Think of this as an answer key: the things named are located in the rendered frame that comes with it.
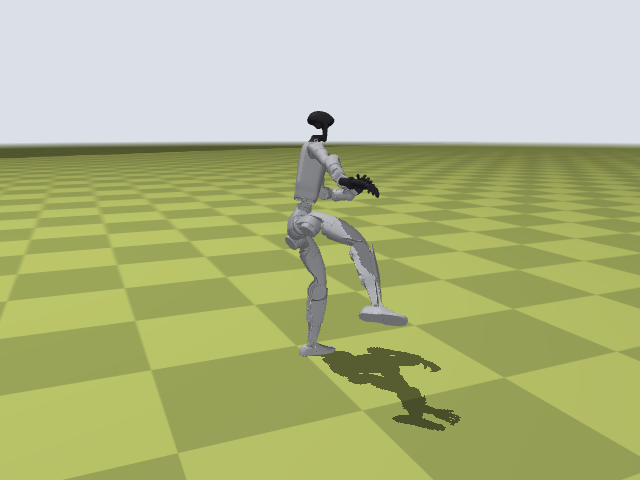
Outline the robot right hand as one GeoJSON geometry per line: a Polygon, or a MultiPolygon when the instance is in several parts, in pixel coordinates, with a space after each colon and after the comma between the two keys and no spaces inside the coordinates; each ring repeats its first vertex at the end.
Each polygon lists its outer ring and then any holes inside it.
{"type": "Polygon", "coordinates": [[[372,193],[375,197],[379,198],[379,191],[374,185],[367,183],[366,181],[360,179],[354,179],[354,177],[348,178],[340,178],[338,181],[339,185],[346,186],[348,189],[354,189],[354,187],[365,188],[368,190],[368,194],[372,193]]]}

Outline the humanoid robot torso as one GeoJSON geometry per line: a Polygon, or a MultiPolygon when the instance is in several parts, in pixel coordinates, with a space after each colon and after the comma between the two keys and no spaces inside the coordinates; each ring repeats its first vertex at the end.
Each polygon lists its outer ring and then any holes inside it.
{"type": "MultiPolygon", "coordinates": [[[[315,142],[315,140],[317,140],[315,142]]],[[[295,206],[287,223],[288,236],[293,240],[307,237],[297,226],[300,217],[311,213],[312,204],[316,203],[321,189],[326,169],[316,160],[311,159],[307,152],[307,146],[317,143],[306,142],[303,144],[298,161],[294,200],[301,201],[295,206]],[[307,203],[308,202],[308,203],[307,203]]]]}

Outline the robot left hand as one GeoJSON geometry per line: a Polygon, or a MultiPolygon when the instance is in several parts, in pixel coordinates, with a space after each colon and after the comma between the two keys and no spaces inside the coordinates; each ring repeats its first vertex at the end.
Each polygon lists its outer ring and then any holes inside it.
{"type": "MultiPolygon", "coordinates": [[[[360,180],[366,181],[367,183],[369,183],[369,184],[371,184],[371,185],[374,185],[374,186],[375,186],[375,184],[372,184],[372,182],[373,182],[372,180],[371,180],[371,181],[369,181],[369,180],[370,180],[370,178],[369,178],[369,177],[365,179],[366,175],[364,175],[364,176],[363,176],[363,177],[361,177],[361,178],[360,178],[359,174],[357,174],[356,176],[357,176],[357,179],[360,179],[360,180]]],[[[363,190],[367,190],[367,189],[365,189],[365,188],[358,188],[358,187],[354,187],[354,190],[358,193],[357,195],[359,195],[363,190]]],[[[357,196],[357,195],[356,195],[356,196],[357,196]]]]}

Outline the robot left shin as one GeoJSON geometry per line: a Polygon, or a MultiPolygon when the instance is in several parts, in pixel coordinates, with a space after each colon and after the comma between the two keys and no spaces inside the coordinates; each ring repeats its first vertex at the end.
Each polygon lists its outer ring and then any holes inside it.
{"type": "Polygon", "coordinates": [[[320,332],[320,326],[323,322],[326,302],[327,302],[328,288],[326,288],[326,294],[324,298],[320,300],[314,300],[307,296],[307,314],[306,321],[308,322],[308,342],[309,347],[317,347],[317,338],[320,332]],[[316,338],[316,341],[315,341],[316,338]],[[312,346],[310,346],[312,344],[312,346]]]}

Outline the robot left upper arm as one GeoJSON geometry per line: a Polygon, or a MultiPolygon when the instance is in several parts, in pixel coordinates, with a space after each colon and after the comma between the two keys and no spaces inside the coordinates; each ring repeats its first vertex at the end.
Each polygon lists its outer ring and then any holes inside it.
{"type": "Polygon", "coordinates": [[[327,199],[330,199],[332,197],[332,193],[331,193],[332,190],[331,190],[331,188],[324,186],[324,180],[325,179],[323,178],[321,189],[320,189],[320,192],[319,192],[319,195],[318,195],[318,197],[321,200],[327,200],[327,199]]]}

